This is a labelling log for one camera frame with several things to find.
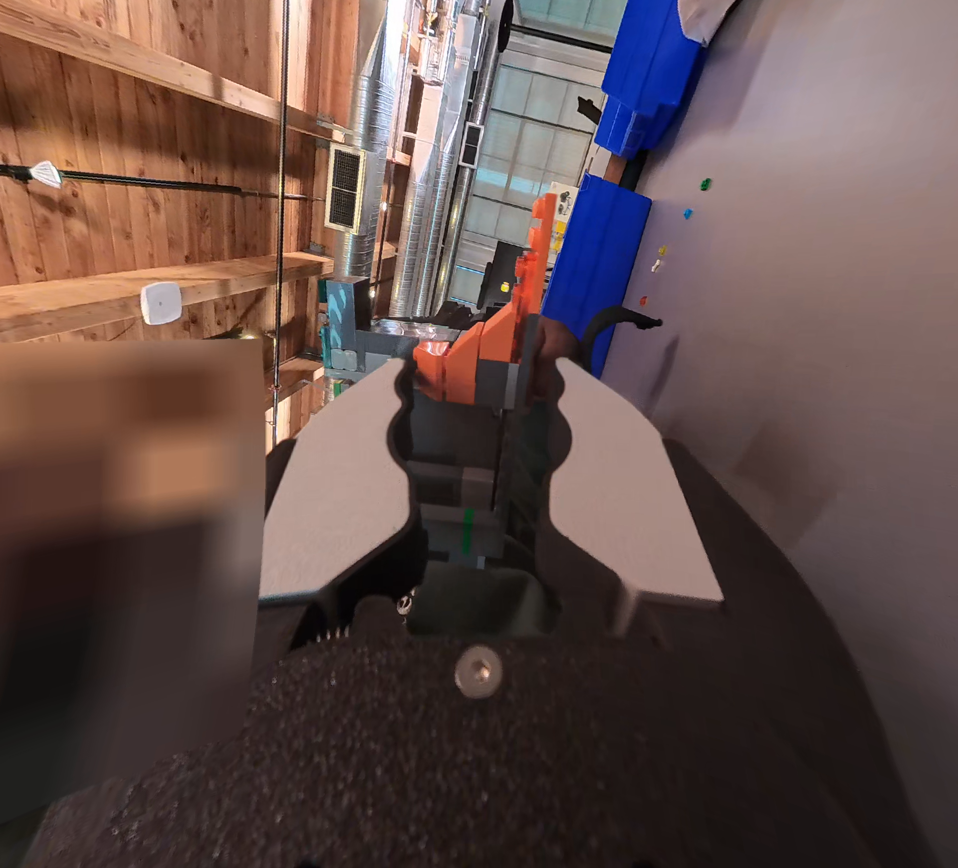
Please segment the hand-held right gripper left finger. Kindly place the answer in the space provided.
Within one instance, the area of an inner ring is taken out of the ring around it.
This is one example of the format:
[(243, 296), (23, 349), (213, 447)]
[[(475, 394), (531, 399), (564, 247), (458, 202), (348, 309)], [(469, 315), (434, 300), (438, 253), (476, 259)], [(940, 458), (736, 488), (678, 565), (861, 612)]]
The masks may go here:
[(291, 603), (349, 587), (394, 603), (423, 578), (398, 432), (411, 408), (405, 359), (389, 359), (311, 416), (266, 514), (258, 600)]

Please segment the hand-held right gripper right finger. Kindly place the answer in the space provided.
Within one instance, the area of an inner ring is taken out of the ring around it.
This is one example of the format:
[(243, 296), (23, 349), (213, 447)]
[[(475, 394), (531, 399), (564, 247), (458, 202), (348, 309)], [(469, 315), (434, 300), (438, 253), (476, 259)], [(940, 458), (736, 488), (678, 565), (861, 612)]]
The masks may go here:
[(629, 634), (649, 604), (716, 611), (724, 602), (660, 433), (630, 403), (559, 359), (548, 403), (548, 468), (537, 574), (567, 638)]

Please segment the grey tan lego building model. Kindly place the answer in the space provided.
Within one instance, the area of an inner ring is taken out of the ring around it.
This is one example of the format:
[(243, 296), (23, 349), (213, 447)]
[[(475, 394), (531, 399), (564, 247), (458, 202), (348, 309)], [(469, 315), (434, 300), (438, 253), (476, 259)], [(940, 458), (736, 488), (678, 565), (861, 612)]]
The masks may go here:
[(433, 558), (481, 570), (501, 563), (509, 539), (517, 411), (533, 368), (558, 196), (533, 204), (508, 301), (468, 328), (374, 322), (369, 281), (323, 280), (319, 333), (327, 377), (351, 385), (398, 360), (412, 365), (401, 459), (411, 478)]

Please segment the grey desk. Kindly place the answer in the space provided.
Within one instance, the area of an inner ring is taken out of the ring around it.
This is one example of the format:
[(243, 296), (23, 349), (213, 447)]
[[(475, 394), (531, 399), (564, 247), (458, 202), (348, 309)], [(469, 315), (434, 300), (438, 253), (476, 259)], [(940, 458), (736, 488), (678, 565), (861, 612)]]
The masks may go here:
[(640, 180), (653, 207), (626, 303), (647, 294), (664, 327), (620, 328), (604, 372), (828, 611), (942, 866), (957, 808), (956, 4), (738, 3)]

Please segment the person's left hand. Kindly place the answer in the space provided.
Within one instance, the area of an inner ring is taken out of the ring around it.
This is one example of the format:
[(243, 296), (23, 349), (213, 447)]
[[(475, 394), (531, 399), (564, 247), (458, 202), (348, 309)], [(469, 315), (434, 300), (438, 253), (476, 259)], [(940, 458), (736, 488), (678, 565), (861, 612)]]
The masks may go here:
[(580, 341), (563, 323), (542, 315), (537, 323), (530, 380), (533, 401), (547, 397), (558, 359), (579, 363)]

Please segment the blue plastic bin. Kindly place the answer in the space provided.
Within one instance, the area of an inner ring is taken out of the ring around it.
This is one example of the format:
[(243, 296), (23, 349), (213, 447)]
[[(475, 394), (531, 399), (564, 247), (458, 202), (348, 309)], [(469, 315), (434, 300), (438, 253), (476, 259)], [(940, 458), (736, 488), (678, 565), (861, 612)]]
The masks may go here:
[(540, 316), (563, 323), (578, 338), (581, 360), (594, 376), (604, 370), (615, 326), (662, 326), (624, 305), (651, 208), (652, 201), (633, 190), (593, 175), (582, 178)]
[(703, 55), (683, 34), (678, 0), (628, 0), (602, 84), (596, 144), (625, 159), (654, 149)]

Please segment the white ceiling device box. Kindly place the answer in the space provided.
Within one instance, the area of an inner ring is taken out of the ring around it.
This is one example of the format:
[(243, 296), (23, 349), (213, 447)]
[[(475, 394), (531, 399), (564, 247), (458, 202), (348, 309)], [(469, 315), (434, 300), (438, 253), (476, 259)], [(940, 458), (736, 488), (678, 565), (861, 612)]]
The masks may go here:
[(164, 326), (180, 320), (183, 314), (181, 287), (174, 281), (150, 283), (140, 290), (140, 311), (148, 326)]

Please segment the ceiling spot light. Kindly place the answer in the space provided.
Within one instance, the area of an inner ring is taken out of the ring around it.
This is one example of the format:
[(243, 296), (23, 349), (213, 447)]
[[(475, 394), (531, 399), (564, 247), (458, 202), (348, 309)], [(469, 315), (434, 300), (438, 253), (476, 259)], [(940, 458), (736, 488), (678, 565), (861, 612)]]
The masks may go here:
[(47, 188), (59, 190), (63, 185), (60, 171), (49, 160), (43, 160), (31, 167), (1, 163), (1, 177), (23, 184), (37, 182)]

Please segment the silver ventilation duct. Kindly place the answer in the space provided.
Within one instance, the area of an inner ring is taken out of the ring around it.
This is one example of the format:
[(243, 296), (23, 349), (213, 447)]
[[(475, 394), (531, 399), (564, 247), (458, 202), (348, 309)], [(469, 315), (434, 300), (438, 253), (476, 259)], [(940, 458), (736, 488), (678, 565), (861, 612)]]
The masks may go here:
[(453, 180), (473, 75), (487, 48), (490, 0), (358, 0), (349, 143), (361, 151), (354, 226), (338, 269), (373, 280), (386, 243), (389, 194), (405, 178), (390, 316), (430, 315), (437, 300)]

